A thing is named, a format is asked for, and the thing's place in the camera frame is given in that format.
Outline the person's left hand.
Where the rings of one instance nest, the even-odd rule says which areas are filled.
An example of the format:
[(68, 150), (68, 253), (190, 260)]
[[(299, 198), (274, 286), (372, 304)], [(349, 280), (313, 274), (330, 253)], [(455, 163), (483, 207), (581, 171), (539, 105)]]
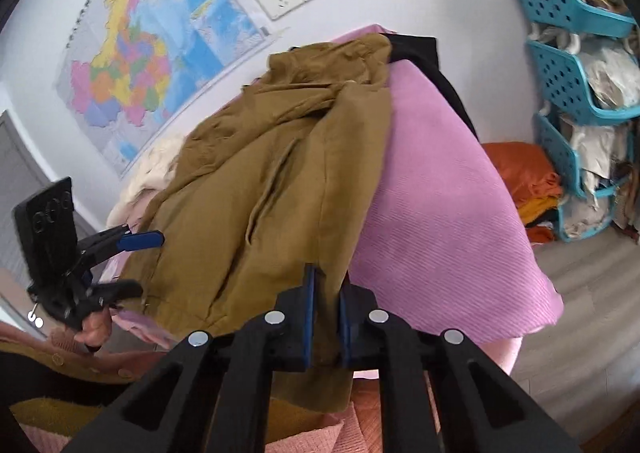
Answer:
[(90, 348), (101, 348), (112, 335), (111, 311), (105, 308), (93, 312), (82, 321), (82, 328), (74, 335), (74, 340)]

